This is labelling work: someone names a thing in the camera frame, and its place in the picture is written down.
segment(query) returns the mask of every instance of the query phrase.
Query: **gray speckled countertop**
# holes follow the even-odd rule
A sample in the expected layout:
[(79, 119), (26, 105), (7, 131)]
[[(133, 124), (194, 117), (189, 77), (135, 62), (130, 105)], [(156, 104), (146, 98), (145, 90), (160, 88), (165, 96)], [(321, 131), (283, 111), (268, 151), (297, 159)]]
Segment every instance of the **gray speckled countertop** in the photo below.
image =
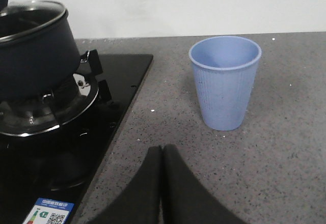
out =
[(245, 120), (227, 132), (208, 128), (200, 115), (187, 53), (205, 37), (77, 40), (80, 52), (152, 53), (154, 63), (74, 223), (121, 192), (149, 146), (168, 143), (243, 220), (326, 222), (326, 33), (242, 36), (263, 56)]

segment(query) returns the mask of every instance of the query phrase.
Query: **pot lid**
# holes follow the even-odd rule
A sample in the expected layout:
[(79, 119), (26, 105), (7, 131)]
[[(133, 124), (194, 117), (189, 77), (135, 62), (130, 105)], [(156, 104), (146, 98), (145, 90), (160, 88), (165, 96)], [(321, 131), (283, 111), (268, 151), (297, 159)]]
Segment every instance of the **pot lid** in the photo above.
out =
[(43, 29), (66, 12), (62, 3), (53, 1), (10, 3), (0, 12), (0, 43)]

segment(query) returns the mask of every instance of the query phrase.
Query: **sticker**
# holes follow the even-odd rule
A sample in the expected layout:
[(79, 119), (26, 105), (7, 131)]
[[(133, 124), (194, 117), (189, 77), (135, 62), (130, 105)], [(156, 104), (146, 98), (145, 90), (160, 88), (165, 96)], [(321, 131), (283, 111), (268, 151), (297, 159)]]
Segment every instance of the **sticker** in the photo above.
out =
[(23, 224), (64, 224), (72, 203), (38, 198)]

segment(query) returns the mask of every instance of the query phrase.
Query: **blue cup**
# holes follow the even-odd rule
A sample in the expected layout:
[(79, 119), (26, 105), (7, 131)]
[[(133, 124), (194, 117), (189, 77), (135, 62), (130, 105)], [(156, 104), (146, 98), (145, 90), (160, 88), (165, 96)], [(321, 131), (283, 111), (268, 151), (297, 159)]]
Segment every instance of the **blue cup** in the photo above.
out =
[(191, 47), (189, 57), (203, 120), (215, 130), (238, 128), (246, 113), (262, 51), (237, 36), (218, 36)]

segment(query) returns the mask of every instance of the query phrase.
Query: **black glass stovetop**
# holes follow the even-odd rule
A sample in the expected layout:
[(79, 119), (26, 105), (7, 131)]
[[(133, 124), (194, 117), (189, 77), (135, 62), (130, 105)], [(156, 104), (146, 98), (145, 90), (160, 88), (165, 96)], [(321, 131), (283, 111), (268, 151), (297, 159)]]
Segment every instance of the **black glass stovetop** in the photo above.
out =
[(22, 224), (38, 198), (73, 203), (70, 223), (153, 56), (99, 58), (99, 95), (82, 115), (39, 135), (0, 135), (0, 223)]

